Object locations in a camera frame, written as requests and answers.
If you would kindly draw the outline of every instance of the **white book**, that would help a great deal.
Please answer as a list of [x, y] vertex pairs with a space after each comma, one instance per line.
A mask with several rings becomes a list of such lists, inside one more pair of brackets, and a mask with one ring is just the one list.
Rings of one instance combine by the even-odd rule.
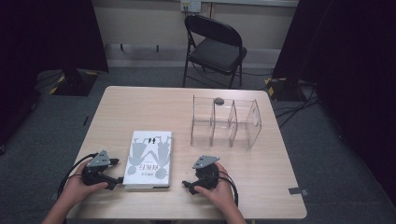
[[134, 131], [123, 185], [126, 189], [169, 188], [172, 132]]

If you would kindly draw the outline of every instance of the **transparent bookend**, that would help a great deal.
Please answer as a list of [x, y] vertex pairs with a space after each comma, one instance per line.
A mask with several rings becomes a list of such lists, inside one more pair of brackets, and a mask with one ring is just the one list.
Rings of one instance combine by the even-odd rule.
[[252, 148], [261, 129], [256, 100], [193, 97], [192, 146]]

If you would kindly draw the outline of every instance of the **wall socket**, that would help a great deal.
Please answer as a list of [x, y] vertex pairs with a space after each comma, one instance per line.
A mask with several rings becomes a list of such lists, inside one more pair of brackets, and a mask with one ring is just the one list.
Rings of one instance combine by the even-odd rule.
[[201, 12], [201, 2], [200, 1], [180, 1], [180, 11], [189, 12]]

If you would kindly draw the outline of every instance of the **wooden table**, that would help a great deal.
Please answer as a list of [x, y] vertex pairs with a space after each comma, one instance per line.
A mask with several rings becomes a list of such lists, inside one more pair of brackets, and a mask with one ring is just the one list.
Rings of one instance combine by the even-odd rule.
[[[222, 97], [258, 102], [262, 130], [251, 149], [191, 146], [192, 98]], [[239, 193], [246, 219], [304, 218], [306, 210], [297, 188], [288, 153], [268, 95], [263, 91], [178, 88], [108, 87], [81, 146], [77, 161], [106, 149], [120, 163], [106, 175], [124, 175], [132, 134], [137, 130], [173, 132], [169, 189], [127, 190], [117, 185], [101, 190], [76, 206], [68, 218], [221, 219], [202, 195], [190, 195], [183, 180], [197, 180], [191, 167], [200, 155], [220, 157]]]

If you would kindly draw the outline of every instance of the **gray illustration on book cover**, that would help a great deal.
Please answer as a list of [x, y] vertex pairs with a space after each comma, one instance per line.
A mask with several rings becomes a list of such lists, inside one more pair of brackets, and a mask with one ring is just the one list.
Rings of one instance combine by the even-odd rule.
[[145, 151], [146, 147], [148, 146], [148, 144], [145, 144], [145, 141], [148, 141], [148, 138], [143, 139], [143, 142], [139, 143], [137, 142], [139, 138], [134, 138], [134, 142], [132, 143], [132, 148], [134, 149], [132, 151], [132, 156], [130, 155], [128, 158], [129, 163], [131, 164], [131, 166], [128, 169], [128, 175], [133, 175], [134, 173], [136, 173], [136, 166], [140, 165], [143, 160], [147, 157], [147, 155], [149, 154], [149, 152], [145, 155], [143, 155], [143, 152]]
[[152, 157], [154, 158], [154, 160], [160, 166], [160, 169], [157, 170], [157, 172], [155, 173], [155, 176], [159, 179], [164, 179], [166, 177], [166, 169], [164, 169], [163, 167], [165, 165], [167, 165], [170, 161], [171, 148], [170, 148], [169, 140], [172, 139], [172, 137], [167, 136], [166, 142], [163, 142], [163, 139], [160, 136], [156, 136], [156, 137], [160, 138], [160, 142], [157, 144], [158, 157], [152, 151], [150, 151], [150, 152], [152, 153]]

